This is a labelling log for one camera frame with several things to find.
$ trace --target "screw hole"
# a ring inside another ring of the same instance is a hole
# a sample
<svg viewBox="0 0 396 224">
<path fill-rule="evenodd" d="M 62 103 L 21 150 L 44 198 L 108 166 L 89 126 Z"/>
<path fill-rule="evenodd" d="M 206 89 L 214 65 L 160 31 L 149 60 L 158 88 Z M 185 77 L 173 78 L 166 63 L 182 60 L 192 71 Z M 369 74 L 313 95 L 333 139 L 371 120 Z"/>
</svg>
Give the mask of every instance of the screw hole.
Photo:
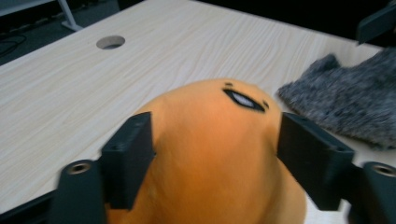
<svg viewBox="0 0 396 224">
<path fill-rule="evenodd" d="M 70 175 L 78 175 L 89 170 L 91 166 L 88 163 L 78 163 L 69 168 L 68 173 Z"/>
<path fill-rule="evenodd" d="M 96 42 L 96 47 L 99 49 L 116 49 L 125 43 L 125 38 L 119 35 L 111 35 L 103 37 Z"/>
<path fill-rule="evenodd" d="M 381 175 L 387 175 L 387 176 L 391 176 L 391 177 L 396 177 L 396 171 L 394 171 L 393 169 L 390 169 L 386 166 L 382 166 L 382 165 L 375 165 L 373 166 L 373 169 L 381 174 Z"/>
</svg>

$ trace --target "gray plush toy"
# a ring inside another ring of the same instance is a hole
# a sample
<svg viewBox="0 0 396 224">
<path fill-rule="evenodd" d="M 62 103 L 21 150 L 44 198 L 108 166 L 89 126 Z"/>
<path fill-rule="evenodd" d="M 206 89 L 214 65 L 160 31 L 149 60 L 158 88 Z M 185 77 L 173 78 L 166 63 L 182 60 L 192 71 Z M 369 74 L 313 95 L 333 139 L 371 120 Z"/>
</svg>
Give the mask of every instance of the gray plush toy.
<svg viewBox="0 0 396 224">
<path fill-rule="evenodd" d="M 277 94 L 296 113 L 376 149 L 396 148 L 396 48 L 353 67 L 333 54 L 317 60 Z"/>
</svg>

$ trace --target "black bracket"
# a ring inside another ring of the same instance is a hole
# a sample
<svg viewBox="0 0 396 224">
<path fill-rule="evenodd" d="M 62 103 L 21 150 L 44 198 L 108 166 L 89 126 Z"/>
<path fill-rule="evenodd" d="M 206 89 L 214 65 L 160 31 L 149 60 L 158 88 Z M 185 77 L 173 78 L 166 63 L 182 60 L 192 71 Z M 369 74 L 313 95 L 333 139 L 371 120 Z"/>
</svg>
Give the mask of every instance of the black bracket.
<svg viewBox="0 0 396 224">
<path fill-rule="evenodd" d="M 127 119 L 101 151 L 99 163 L 106 201 L 111 208 L 132 209 L 134 198 L 155 156 L 150 113 Z"/>
<path fill-rule="evenodd" d="M 337 211 L 344 199 L 349 223 L 396 223 L 396 169 L 379 162 L 360 168 L 354 154 L 314 122 L 283 113 L 277 156 L 319 210 Z"/>
<path fill-rule="evenodd" d="M 396 1 L 393 0 L 388 6 L 377 11 L 373 15 L 364 18 L 357 29 L 359 44 L 370 41 L 389 30 L 396 29 Z"/>
</svg>

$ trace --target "desk surface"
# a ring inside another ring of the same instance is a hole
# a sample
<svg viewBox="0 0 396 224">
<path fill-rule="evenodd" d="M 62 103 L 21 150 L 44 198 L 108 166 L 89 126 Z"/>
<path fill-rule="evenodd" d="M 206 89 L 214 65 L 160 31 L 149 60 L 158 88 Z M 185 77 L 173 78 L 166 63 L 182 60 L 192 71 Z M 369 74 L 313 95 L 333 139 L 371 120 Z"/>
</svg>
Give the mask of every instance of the desk surface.
<svg viewBox="0 0 396 224">
<path fill-rule="evenodd" d="M 97 48 L 109 35 L 125 44 Z M 165 91 L 233 77 L 276 98 L 280 86 L 328 53 L 352 66 L 379 50 L 193 1 L 153 0 L 124 10 L 1 67 L 0 213 L 54 189 L 71 161 L 97 159 L 121 124 Z M 339 138 L 357 150 L 356 163 L 396 165 L 396 150 L 373 152 Z M 306 223 L 343 220 L 343 213 L 308 205 Z"/>
</svg>

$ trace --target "black object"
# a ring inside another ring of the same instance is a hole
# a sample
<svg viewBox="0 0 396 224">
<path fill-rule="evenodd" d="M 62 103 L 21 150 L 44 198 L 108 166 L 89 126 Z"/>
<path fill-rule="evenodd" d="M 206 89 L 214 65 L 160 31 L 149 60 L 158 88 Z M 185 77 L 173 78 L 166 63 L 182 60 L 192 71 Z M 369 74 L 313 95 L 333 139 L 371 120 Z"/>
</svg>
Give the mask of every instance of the black object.
<svg viewBox="0 0 396 224">
<path fill-rule="evenodd" d="M 352 149 L 312 121 L 283 114 L 278 157 L 318 209 L 336 211 L 345 199 L 351 205 L 349 223 L 396 223 L 396 169 L 379 162 L 360 168 L 353 156 Z"/>
<path fill-rule="evenodd" d="M 55 191 L 2 214 L 0 223 L 106 223 L 104 204 L 130 209 L 154 156 L 150 113 L 131 117 L 98 161 L 67 165 Z M 396 223 L 396 169 L 379 162 L 360 168 L 353 156 L 352 149 L 312 121 L 283 114 L 278 157 L 319 209 L 338 210 L 345 199 L 351 204 L 351 224 Z"/>
<path fill-rule="evenodd" d="M 95 161 L 75 161 L 63 168 L 49 210 L 49 224 L 105 224 L 102 177 Z"/>
<path fill-rule="evenodd" d="M 106 200 L 111 208 L 132 209 L 154 158 L 149 113 L 129 118 L 102 148 Z"/>
<path fill-rule="evenodd" d="M 102 148 L 98 161 L 65 166 L 56 190 L 0 215 L 1 224 L 106 223 L 105 203 L 131 209 L 154 158 L 151 115 L 125 121 Z"/>
<path fill-rule="evenodd" d="M 361 21 L 358 24 L 357 40 L 362 44 L 394 29 L 396 29 L 396 1 L 390 2 L 388 6 Z"/>
</svg>

